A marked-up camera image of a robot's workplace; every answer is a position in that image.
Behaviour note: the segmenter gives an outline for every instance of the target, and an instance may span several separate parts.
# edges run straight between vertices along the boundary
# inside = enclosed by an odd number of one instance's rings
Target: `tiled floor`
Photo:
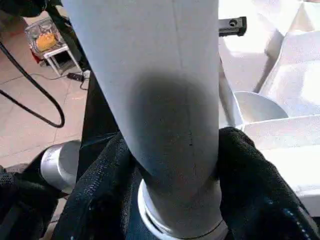
[[[33,59],[23,33],[24,27],[21,22],[13,24],[9,32],[2,34],[1,41],[28,73],[56,78],[57,75],[49,66],[41,67]],[[73,67],[64,75],[68,72],[77,72],[77,69]],[[25,78],[5,83],[20,75],[6,56],[0,52],[0,89],[39,114],[58,123],[60,118],[55,107]],[[62,106],[65,126],[59,129],[54,128],[0,95],[0,165],[4,167],[29,163],[50,145],[81,138],[87,92],[80,89],[80,83],[66,77],[57,80],[48,80],[40,76],[33,77]],[[59,201],[55,214],[62,211],[65,202],[64,199]],[[54,224],[50,225],[44,239],[50,239],[54,226]]]

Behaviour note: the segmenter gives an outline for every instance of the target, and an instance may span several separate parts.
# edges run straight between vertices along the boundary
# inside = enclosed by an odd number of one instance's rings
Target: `electrical cable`
[[[61,122],[60,124],[56,124],[47,118],[41,116],[40,114],[32,111],[30,108],[24,106],[22,103],[15,100],[13,97],[11,97],[9,94],[4,92],[0,89],[0,94],[8,98],[10,101],[12,101],[14,104],[18,105],[23,110],[26,110],[28,113],[34,115],[35,117],[41,119],[42,121],[46,122],[47,124],[55,127],[55,128],[62,128],[65,125],[66,119],[65,114],[59,105],[59,103],[52,97],[39,83],[37,83],[25,70],[24,68],[15,60],[15,58],[10,54],[10,52],[6,49],[6,47],[3,45],[3,43],[0,41],[0,49],[2,52],[7,56],[7,58],[11,61],[11,63],[25,76],[43,95],[45,95],[50,102],[55,106],[57,111],[59,112]]]
[[[80,84],[80,89],[81,89],[81,90],[88,91],[88,88],[82,87],[82,86],[84,85],[84,83],[85,83],[86,80],[88,80],[88,78],[84,79],[84,80],[81,82],[81,84]]]

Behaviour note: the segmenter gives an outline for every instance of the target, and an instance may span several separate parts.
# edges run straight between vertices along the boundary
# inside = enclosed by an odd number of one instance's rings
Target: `white pipe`
[[[218,0],[62,0],[168,234],[221,221]]]

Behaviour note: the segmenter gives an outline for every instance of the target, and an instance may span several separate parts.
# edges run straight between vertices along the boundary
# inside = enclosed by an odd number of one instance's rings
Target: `yellow object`
[[[57,39],[55,35],[51,32],[41,34],[37,40],[35,41],[36,47],[39,51],[43,52],[52,48],[54,45],[57,44]]]

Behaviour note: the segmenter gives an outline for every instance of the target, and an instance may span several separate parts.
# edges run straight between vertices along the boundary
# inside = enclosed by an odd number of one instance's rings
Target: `screw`
[[[231,20],[229,21],[229,25],[230,25],[231,27],[235,27],[237,24],[238,24],[238,21],[235,20],[235,19],[231,19]]]

